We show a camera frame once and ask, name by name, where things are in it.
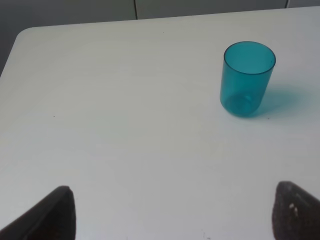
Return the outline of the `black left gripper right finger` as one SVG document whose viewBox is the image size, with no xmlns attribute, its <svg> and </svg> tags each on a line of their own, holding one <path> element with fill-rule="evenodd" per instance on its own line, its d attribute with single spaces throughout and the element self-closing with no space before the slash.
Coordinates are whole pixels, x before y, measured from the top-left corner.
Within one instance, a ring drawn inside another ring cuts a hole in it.
<svg viewBox="0 0 320 240">
<path fill-rule="evenodd" d="M 281 181 L 272 208 L 272 232 L 276 240 L 318 240 L 320 201 L 291 181 Z"/>
</svg>

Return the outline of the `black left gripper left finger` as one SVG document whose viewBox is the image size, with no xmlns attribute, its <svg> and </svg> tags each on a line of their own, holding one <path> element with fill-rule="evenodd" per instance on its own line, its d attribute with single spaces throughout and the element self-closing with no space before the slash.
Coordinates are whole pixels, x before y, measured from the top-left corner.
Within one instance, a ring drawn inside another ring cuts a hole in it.
<svg viewBox="0 0 320 240">
<path fill-rule="evenodd" d="M 0 230 L 2 240 L 74 240 L 76 206 L 69 186 L 59 186 Z"/>
</svg>

